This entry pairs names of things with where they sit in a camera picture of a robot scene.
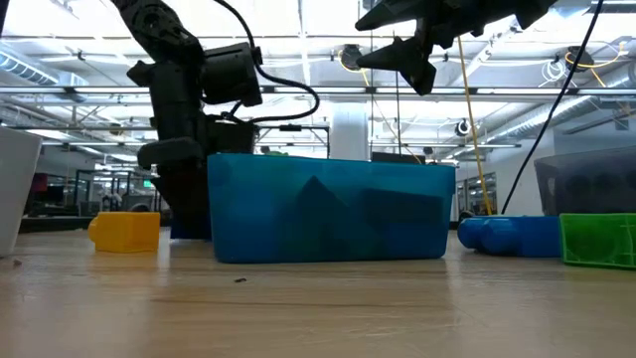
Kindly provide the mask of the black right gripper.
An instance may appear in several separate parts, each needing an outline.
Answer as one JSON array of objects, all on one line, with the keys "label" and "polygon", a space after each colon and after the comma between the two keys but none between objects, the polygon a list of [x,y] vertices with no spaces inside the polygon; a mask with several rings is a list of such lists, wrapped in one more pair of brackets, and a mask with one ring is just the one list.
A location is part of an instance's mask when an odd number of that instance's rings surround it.
[{"label": "black right gripper", "polygon": [[[526,29],[543,17],[557,0],[437,0],[434,12],[424,18],[431,27],[426,41],[420,36],[394,41],[356,60],[364,69],[398,72],[418,95],[431,93],[436,75],[429,61],[433,45],[452,46],[456,37],[483,34],[487,24],[514,16]],[[428,0],[380,0],[356,24],[358,31],[371,31],[386,25],[421,18]]]}]

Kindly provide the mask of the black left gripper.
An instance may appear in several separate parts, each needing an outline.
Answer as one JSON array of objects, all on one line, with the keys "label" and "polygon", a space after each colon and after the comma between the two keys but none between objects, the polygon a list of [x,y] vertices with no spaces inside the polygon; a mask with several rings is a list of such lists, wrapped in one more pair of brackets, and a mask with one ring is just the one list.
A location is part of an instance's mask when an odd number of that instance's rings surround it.
[{"label": "black left gripper", "polygon": [[159,141],[143,145],[138,153],[142,168],[155,166],[157,177],[151,180],[167,202],[172,219],[210,220],[207,154],[249,153],[254,150],[258,127],[233,117],[203,113],[200,64],[171,61],[146,64],[138,61],[127,76],[138,86],[149,88],[153,117]]}]

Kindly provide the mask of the green toy block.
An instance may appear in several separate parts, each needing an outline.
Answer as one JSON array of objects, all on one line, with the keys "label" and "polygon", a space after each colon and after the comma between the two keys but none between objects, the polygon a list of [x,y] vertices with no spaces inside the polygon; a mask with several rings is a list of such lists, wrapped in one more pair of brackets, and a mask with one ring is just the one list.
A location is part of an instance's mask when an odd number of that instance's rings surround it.
[{"label": "green toy block", "polygon": [[561,214],[566,265],[636,270],[636,213]]}]

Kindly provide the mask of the yellow toy block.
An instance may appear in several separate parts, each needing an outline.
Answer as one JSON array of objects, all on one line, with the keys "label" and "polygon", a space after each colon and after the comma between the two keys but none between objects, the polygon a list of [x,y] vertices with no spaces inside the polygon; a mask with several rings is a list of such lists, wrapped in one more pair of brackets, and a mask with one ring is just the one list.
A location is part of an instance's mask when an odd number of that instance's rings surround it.
[{"label": "yellow toy block", "polygon": [[153,212],[100,212],[89,224],[89,239],[99,252],[156,252],[161,217]]}]

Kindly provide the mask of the teal plastic bin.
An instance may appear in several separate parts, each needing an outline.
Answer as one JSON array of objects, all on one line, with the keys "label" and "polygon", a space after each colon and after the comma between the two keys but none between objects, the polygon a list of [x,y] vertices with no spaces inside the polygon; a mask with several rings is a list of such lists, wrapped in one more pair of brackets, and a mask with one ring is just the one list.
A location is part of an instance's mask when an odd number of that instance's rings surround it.
[{"label": "teal plastic bin", "polygon": [[215,154],[208,183],[222,263],[422,260],[446,251],[451,166]]}]

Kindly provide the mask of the light grey plastic bin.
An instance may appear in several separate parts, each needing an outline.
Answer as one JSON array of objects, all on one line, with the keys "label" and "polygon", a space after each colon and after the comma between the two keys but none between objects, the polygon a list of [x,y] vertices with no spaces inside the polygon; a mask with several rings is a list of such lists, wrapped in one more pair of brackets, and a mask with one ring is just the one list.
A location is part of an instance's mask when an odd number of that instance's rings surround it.
[{"label": "light grey plastic bin", "polygon": [[0,126],[0,258],[13,253],[42,139]]}]

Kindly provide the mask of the dark grey translucent bin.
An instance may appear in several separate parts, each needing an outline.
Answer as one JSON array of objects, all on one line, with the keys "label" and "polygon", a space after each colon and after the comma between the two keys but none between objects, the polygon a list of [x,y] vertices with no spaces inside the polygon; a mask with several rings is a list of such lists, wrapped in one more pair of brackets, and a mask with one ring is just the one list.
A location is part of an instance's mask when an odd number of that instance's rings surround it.
[{"label": "dark grey translucent bin", "polygon": [[535,169],[543,213],[555,215],[553,198],[556,179],[576,173],[628,172],[636,170],[636,146],[555,155],[537,159]]}]

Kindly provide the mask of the black aluminium table frame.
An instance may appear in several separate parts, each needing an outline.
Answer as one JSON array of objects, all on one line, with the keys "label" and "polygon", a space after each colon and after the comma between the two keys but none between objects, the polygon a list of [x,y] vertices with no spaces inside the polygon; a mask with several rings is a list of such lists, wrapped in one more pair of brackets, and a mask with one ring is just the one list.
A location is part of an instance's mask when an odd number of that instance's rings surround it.
[{"label": "black aluminium table frame", "polygon": [[23,218],[19,234],[86,230],[92,221],[92,217]]}]

